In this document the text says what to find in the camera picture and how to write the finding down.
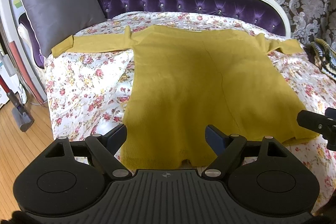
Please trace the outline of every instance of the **black and yellow striped cloth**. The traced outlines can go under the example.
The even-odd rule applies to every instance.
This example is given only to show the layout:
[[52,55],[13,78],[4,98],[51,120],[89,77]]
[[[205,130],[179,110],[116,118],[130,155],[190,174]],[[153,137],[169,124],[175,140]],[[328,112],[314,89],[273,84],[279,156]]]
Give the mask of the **black and yellow striped cloth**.
[[320,71],[336,80],[336,51],[322,39],[315,38],[311,43],[315,53],[315,65]]

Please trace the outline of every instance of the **cushion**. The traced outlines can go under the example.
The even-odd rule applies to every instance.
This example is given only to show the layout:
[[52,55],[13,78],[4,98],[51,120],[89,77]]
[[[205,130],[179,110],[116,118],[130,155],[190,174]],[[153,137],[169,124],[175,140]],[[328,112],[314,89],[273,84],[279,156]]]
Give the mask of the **cushion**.
[[82,29],[106,21],[97,0],[21,0],[41,54]]

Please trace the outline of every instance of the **wooden floor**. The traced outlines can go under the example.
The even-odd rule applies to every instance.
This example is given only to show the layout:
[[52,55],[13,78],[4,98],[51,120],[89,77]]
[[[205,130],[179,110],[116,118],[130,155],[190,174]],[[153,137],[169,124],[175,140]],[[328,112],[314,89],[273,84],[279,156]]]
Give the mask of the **wooden floor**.
[[27,103],[35,122],[26,133],[19,130],[9,102],[0,109],[0,219],[18,210],[13,182],[19,173],[52,141],[49,109]]

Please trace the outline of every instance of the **yellow sweater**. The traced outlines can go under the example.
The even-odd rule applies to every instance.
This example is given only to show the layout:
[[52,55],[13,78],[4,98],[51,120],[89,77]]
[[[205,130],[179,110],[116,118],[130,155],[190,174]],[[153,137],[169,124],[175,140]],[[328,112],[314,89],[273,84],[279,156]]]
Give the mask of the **yellow sweater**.
[[125,34],[69,37],[52,53],[128,48],[135,76],[121,161],[130,169],[174,169],[185,159],[208,165],[216,157],[204,137],[208,124],[248,140],[317,136],[298,126],[296,116],[305,107],[266,55],[302,51],[296,40],[153,25],[135,33],[126,27]]

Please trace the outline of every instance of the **floral bedsheet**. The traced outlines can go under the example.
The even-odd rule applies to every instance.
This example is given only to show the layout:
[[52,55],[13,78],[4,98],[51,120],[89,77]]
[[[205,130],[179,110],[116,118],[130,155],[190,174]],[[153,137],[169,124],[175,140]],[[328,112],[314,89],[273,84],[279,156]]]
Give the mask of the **floral bedsheet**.
[[[284,40],[237,19],[176,12],[126,13],[81,30],[76,36],[122,33],[127,25],[135,32],[153,24],[193,31],[238,29],[250,35],[262,32],[268,38]],[[305,53],[272,52],[269,58],[307,110],[323,114],[327,107],[336,108],[336,83],[310,63]],[[132,50],[64,53],[58,58],[50,55],[45,61],[45,77],[54,138],[67,136],[72,141],[83,140],[93,133],[104,135],[120,124],[131,95],[133,76]],[[321,136],[287,148],[320,182],[320,196],[313,210],[316,211],[328,202],[336,188],[336,152],[326,149],[326,141]]]

